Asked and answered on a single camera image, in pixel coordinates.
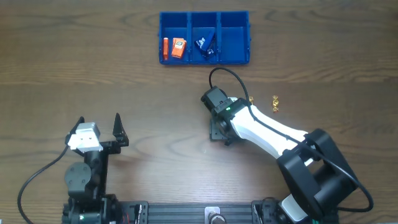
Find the wooden tabletop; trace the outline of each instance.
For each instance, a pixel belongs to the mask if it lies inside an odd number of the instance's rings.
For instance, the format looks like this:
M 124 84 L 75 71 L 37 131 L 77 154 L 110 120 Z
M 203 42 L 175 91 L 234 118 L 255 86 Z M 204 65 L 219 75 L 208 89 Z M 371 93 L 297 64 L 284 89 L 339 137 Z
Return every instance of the wooden tabletop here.
M 296 129 L 322 128 L 372 193 L 369 213 L 341 223 L 398 221 L 398 4 L 395 1 L 138 0 L 0 3 L 0 219 L 22 223 L 17 193 L 55 159 L 80 116 L 111 139 L 121 115 L 130 146 L 109 158 L 120 200 L 250 202 L 289 190 L 275 159 L 250 142 L 208 139 L 200 97 L 213 67 L 159 64 L 159 11 L 248 10 L 251 61 L 230 66 L 254 104 Z M 213 82 L 243 96 L 237 81 Z M 278 95 L 280 112 L 272 113 Z M 35 223 L 60 223 L 68 151 L 35 178 L 22 204 Z M 360 191 L 342 205 L 366 207 Z

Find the orange snack packet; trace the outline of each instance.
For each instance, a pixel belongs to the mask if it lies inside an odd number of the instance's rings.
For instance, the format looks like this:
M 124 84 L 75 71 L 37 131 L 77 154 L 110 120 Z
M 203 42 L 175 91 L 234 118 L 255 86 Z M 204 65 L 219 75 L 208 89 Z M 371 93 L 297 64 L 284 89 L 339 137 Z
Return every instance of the orange snack packet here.
M 173 38 L 172 57 L 182 58 L 187 41 L 183 38 Z
M 169 59 L 169 38 L 163 38 L 163 60 Z

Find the cable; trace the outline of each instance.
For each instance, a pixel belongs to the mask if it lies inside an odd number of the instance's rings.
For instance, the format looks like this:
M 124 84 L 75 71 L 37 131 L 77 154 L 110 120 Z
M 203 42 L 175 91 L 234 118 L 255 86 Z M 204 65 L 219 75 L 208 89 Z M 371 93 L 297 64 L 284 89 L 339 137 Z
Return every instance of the cable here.
M 24 185 L 19 190 L 18 198 L 17 198 L 18 210 L 19 210 L 19 213 L 21 214 L 21 216 L 24 218 L 24 220 L 28 224 L 33 224 L 33 222 L 26 216 L 25 212 L 22 209 L 22 204 L 21 204 L 22 193 L 24 193 L 24 190 L 25 190 L 26 186 L 33 180 L 33 178 L 37 177 L 39 174 L 41 174 L 47 168 L 49 168 L 50 166 L 52 166 L 56 162 L 58 162 L 63 157 L 63 155 L 65 155 L 65 153 L 67 153 L 68 148 L 69 148 L 69 146 L 65 146 L 65 149 L 61 152 L 61 154 L 56 159 L 54 159 L 52 162 L 47 164 L 45 167 L 39 169 L 35 174 L 32 175 L 32 177 L 29 177 L 29 179 L 27 179 L 27 181 L 24 183 Z
M 228 69 L 228 68 L 222 68 L 222 67 L 217 67 L 214 68 L 210 74 L 209 74 L 209 84 L 210 84 L 210 88 L 213 87 L 213 85 L 211 84 L 211 76 L 213 74 L 213 72 L 217 71 L 217 70 L 225 70 L 227 72 L 229 72 L 230 74 L 232 74 L 233 76 L 235 76 L 235 78 L 240 82 L 242 88 L 243 88 L 243 92 L 244 95 L 246 97 L 246 102 L 247 102 L 247 107 L 248 110 L 250 112 L 250 115 L 253 117 L 253 119 L 255 121 L 257 121 L 258 123 L 260 123 L 261 125 L 263 125 L 264 127 L 270 129 L 271 131 L 275 132 L 276 134 L 286 138 L 287 140 L 290 140 L 296 144 L 298 144 L 299 146 L 311 151 L 312 153 L 314 153 L 316 156 L 320 157 L 321 159 L 323 159 L 325 162 L 327 162 L 328 164 L 332 165 L 334 168 L 337 168 L 338 170 L 340 170 L 340 172 L 342 172 L 345 176 L 347 176 L 350 181 L 352 181 L 355 185 L 358 186 L 358 188 L 360 188 L 363 192 L 363 194 L 365 194 L 366 198 L 368 199 L 369 205 L 367 208 L 344 208 L 344 207 L 337 207 L 337 210 L 340 211 L 345 211 L 345 212 L 368 212 L 370 210 L 372 210 L 373 206 L 374 206 L 374 202 L 373 202 L 373 198 L 371 196 L 371 194 L 369 193 L 369 191 L 360 183 L 360 181 L 356 180 L 354 177 L 352 177 L 349 173 L 347 173 L 347 171 L 345 171 L 344 169 L 342 169 L 341 167 L 339 167 L 338 165 L 336 165 L 334 162 L 330 161 L 329 159 L 327 159 L 322 153 L 318 152 L 317 150 L 313 150 L 310 146 L 300 142 L 299 140 L 296 140 L 292 137 L 290 137 L 287 134 L 284 134 L 276 129 L 274 129 L 273 127 L 263 123 L 262 121 L 260 121 L 252 112 L 251 107 L 250 107 L 250 103 L 249 103 L 249 95 L 248 95 L 248 91 L 246 89 L 246 87 L 244 86 L 244 83 L 242 81 L 242 79 L 236 74 L 234 73 L 232 70 Z

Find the blue plastic bin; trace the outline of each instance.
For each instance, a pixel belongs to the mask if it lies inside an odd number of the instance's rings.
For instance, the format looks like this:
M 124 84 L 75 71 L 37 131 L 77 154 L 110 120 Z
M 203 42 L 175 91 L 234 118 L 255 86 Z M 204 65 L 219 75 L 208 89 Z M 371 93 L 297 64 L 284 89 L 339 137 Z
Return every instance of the blue plastic bin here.
M 194 41 L 216 31 L 208 60 L 195 47 Z M 169 59 L 163 60 L 163 38 L 169 38 Z M 187 41 L 181 59 L 171 57 L 173 38 Z M 250 61 L 250 23 L 247 11 L 233 12 L 161 12 L 159 23 L 159 62 L 164 65 L 246 64 Z

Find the gold candy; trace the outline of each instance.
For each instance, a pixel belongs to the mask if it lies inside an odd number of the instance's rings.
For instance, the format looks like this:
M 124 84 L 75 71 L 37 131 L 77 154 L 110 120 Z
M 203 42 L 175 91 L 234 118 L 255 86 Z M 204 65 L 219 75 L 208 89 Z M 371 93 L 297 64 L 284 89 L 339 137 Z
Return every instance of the gold candy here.
M 273 101 L 272 101 L 272 112 L 276 113 L 279 111 L 278 109 L 278 105 L 279 105 L 279 100 L 278 100 L 278 96 L 272 96 L 273 97 Z

